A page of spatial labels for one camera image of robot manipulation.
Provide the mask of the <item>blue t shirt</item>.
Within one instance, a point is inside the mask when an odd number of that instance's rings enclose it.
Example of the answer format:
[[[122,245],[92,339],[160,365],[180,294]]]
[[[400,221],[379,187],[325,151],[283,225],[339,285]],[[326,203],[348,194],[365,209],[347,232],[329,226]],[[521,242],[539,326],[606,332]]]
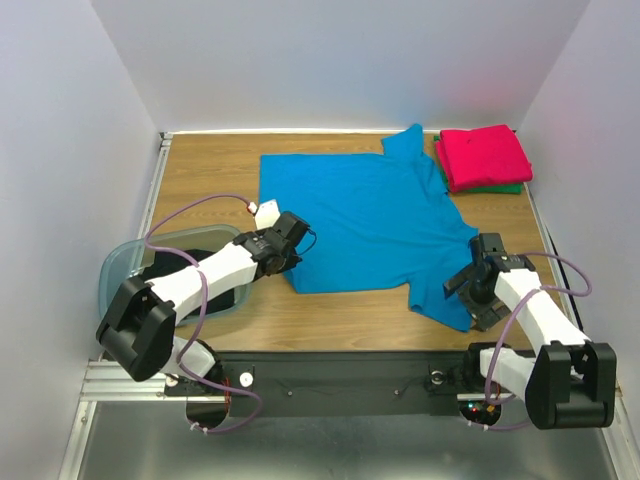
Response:
[[[476,228],[450,199],[424,151],[419,124],[381,141],[381,153],[267,154],[261,201],[310,224],[316,243],[286,273],[299,294],[408,285],[411,311],[467,332],[471,317],[443,285],[471,261]]]

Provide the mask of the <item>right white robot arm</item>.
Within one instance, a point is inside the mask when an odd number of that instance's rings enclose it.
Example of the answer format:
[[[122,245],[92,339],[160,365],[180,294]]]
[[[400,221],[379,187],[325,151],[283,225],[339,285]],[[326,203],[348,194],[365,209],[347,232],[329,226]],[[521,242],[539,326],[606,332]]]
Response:
[[[614,419],[617,357],[607,343],[592,341],[554,302],[553,285],[541,282],[529,253],[509,254],[497,233],[469,242],[471,262],[443,285],[457,296],[472,325],[486,331],[504,320],[518,324],[532,349],[517,353],[504,336],[469,346],[460,366],[463,384],[482,390],[462,400],[470,426],[499,431],[503,404],[523,401],[527,420],[540,430],[606,428]]]

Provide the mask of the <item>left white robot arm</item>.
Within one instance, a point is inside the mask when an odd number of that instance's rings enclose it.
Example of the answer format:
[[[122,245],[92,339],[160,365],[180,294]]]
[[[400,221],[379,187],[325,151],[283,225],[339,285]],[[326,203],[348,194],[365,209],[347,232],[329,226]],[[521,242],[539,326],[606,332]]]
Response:
[[[98,327],[98,342],[137,382],[159,373],[182,375],[199,393],[215,392],[223,373],[215,354],[196,340],[177,337],[176,326],[223,293],[294,268],[301,261],[296,247],[309,232],[308,223],[284,212],[196,265],[150,280],[126,279]]]

